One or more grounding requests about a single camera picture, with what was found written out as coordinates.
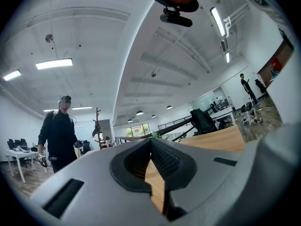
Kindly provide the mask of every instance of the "man in black clothing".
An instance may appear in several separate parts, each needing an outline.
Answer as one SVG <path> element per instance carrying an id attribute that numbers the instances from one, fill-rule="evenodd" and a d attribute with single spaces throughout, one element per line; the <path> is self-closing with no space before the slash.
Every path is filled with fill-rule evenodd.
<path id="1" fill-rule="evenodd" d="M 77 142 L 74 123 L 67 111 L 71 106 L 71 97 L 63 96 L 59 101 L 58 113 L 47 113 L 39 134 L 38 154 L 48 141 L 49 157 L 54 173 L 77 159 L 73 144 Z"/>
<path id="2" fill-rule="evenodd" d="M 252 100 L 254 101 L 254 104 L 257 105 L 258 102 L 256 100 L 256 96 L 254 95 L 253 91 L 251 90 L 250 86 L 249 86 L 249 80 L 245 81 L 244 80 L 244 74 L 241 73 L 240 74 L 240 78 L 241 78 L 241 84 L 243 85 L 243 87 L 245 88 L 245 91 L 250 95 L 250 97 L 252 98 Z"/>

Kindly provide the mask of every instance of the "wooden coat stand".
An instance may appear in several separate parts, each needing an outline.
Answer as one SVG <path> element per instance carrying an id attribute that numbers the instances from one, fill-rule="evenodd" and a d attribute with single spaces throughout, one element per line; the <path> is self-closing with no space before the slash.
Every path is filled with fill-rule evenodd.
<path id="1" fill-rule="evenodd" d="M 100 112 L 101 110 L 98 110 L 98 107 L 96 107 L 96 121 L 95 121 L 95 124 L 97 125 L 98 124 L 98 115 L 99 115 L 99 112 Z M 99 148 L 100 148 L 100 150 L 102 149 L 102 145 L 101 145 L 101 142 L 100 142 L 100 136 L 99 136 L 99 133 L 97 133 L 97 136 L 98 136 L 98 141 L 96 141 L 96 140 L 94 140 L 94 141 L 96 141 L 96 142 L 98 142 L 98 144 L 99 144 Z"/>

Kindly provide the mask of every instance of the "red object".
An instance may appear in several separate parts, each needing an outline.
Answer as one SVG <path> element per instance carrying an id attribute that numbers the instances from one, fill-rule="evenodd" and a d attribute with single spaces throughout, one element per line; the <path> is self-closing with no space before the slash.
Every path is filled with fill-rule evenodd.
<path id="1" fill-rule="evenodd" d="M 278 59 L 275 58 L 271 64 L 278 71 L 282 70 L 282 65 L 279 63 Z"/>

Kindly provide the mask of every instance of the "white table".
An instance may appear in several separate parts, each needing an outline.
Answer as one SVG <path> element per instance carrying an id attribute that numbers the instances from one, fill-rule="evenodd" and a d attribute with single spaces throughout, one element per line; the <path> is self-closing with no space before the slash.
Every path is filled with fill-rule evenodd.
<path id="1" fill-rule="evenodd" d="M 6 157 L 8 158 L 8 165 L 9 165 L 9 169 L 11 172 L 11 176 L 14 177 L 14 173 L 13 173 L 13 171 L 11 169 L 11 165 L 10 165 L 10 157 L 14 156 L 17 158 L 18 168 L 19 168 L 19 172 L 21 174 L 22 181 L 23 181 L 23 183 L 26 183 L 23 173 L 22 173 L 21 165 L 20 165 L 20 158 L 31 158 L 32 159 L 32 169 L 36 170 L 34 163 L 33 163 L 33 157 L 35 157 L 35 155 L 36 155 L 35 152 L 24 153 L 24 152 L 16 152 L 14 150 L 6 150 Z"/>
<path id="2" fill-rule="evenodd" d="M 234 119 L 234 116 L 233 116 L 233 110 L 231 107 L 228 107 L 226 109 L 223 109 L 221 111 L 218 111 L 217 113 L 213 113 L 210 115 L 210 117 L 215 121 L 217 122 L 218 119 L 220 118 L 223 118 L 223 117 L 226 117 L 226 116 L 231 116 L 231 119 L 232 119 L 232 122 L 233 122 L 233 125 L 236 125 L 235 123 L 235 119 Z"/>

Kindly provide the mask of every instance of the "black shirt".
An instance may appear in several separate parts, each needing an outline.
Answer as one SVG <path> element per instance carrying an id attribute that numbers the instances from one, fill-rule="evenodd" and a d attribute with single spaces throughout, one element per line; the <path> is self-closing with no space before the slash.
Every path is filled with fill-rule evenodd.
<path id="1" fill-rule="evenodd" d="M 242 84 L 242 85 L 245 85 L 247 90 L 251 90 L 251 88 L 250 88 L 248 82 L 245 81 L 244 79 L 241 79 L 241 84 Z"/>
<path id="2" fill-rule="evenodd" d="M 61 111 L 54 116 L 54 112 L 47 113 L 39 134 L 39 144 L 48 141 L 50 155 L 74 154 L 73 144 L 77 142 L 74 133 L 74 123 L 68 114 Z"/>

